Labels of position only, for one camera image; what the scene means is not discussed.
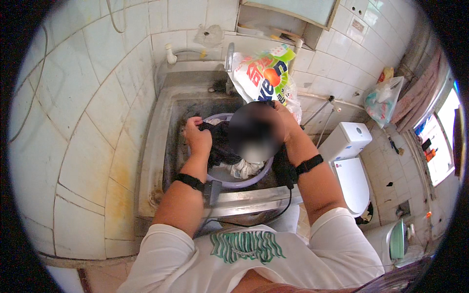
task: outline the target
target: sink basin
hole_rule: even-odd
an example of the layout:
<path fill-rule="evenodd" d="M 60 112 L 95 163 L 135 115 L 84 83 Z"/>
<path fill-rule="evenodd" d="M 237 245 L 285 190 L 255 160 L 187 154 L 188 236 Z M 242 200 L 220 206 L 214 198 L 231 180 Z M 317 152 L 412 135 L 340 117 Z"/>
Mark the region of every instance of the sink basin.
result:
<path fill-rule="evenodd" d="M 223 71 L 168 73 L 151 118 L 144 150 L 138 193 L 140 216 L 153 217 L 159 199 L 189 157 L 182 135 L 186 120 L 192 116 L 207 118 L 217 113 L 234 113 L 243 105 L 241 97 L 208 91 L 216 80 L 226 78 Z M 302 202 L 296 185 L 292 196 L 292 204 Z M 223 188 L 211 217 L 280 209 L 288 204 L 288 198 L 289 190 L 277 186 L 270 169 L 256 184 L 240 189 Z"/>

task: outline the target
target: toilet tank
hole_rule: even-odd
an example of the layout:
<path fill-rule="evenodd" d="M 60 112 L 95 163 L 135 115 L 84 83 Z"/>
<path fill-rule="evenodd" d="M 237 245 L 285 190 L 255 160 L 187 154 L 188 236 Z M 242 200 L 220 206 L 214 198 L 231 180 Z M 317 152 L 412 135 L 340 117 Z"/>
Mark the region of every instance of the toilet tank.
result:
<path fill-rule="evenodd" d="M 372 140 L 363 123 L 341 122 L 319 147 L 324 161 L 355 158 Z"/>

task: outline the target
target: toilet seat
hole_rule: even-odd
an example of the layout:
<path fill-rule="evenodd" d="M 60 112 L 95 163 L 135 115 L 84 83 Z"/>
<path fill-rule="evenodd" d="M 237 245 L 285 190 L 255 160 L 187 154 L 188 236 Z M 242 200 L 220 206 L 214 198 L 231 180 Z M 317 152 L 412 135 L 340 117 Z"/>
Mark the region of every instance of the toilet seat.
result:
<path fill-rule="evenodd" d="M 360 158 L 334 161 L 334 169 L 348 210 L 354 217 L 362 215 L 368 207 L 370 189 Z"/>

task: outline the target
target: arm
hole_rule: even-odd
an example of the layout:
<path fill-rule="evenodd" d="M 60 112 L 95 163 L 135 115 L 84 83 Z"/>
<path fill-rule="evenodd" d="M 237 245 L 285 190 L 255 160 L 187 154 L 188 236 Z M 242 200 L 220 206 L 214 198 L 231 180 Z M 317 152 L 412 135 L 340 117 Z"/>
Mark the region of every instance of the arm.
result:
<path fill-rule="evenodd" d="M 198 178 L 202 183 L 207 181 L 207 161 L 212 147 L 212 135 L 209 130 L 200 131 L 197 125 L 202 118 L 192 117 L 187 120 L 184 129 L 191 156 L 180 173 Z M 153 224 L 166 224 L 183 230 L 193 237 L 199 227 L 204 211 L 202 193 L 180 181 L 174 181 L 164 194 Z"/>
<path fill-rule="evenodd" d="M 275 101 L 275 109 L 285 127 L 285 144 L 290 163 L 298 167 L 303 161 L 317 155 L 318 149 L 295 121 L 290 111 Z M 323 162 L 298 178 L 310 225 L 321 215 L 334 208 L 346 208 L 340 184 L 327 162 Z"/>

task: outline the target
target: detergent bag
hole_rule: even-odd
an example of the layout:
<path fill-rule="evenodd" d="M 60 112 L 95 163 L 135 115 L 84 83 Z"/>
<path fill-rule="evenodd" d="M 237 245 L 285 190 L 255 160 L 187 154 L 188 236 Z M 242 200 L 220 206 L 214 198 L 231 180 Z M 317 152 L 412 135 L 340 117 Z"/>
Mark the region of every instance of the detergent bag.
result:
<path fill-rule="evenodd" d="M 278 100 L 301 122 L 301 106 L 296 87 L 288 76 L 288 62 L 295 57 L 286 44 L 264 51 L 256 56 L 235 53 L 230 75 L 234 87 L 247 102 Z"/>

